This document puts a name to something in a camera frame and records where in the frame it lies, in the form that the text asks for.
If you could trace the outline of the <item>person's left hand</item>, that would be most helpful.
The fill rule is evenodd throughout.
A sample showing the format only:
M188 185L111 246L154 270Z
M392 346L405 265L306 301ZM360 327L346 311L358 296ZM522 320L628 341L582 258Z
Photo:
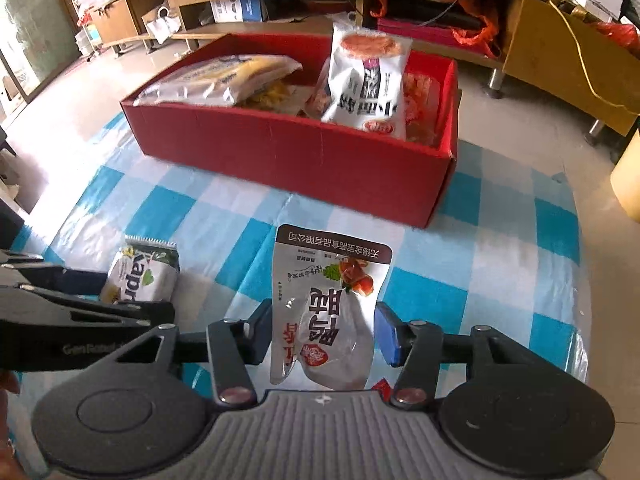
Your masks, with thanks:
M1 459L13 456L10 445L10 430L8 425L9 394L19 394L21 385L12 372L2 370L0 373L0 444Z

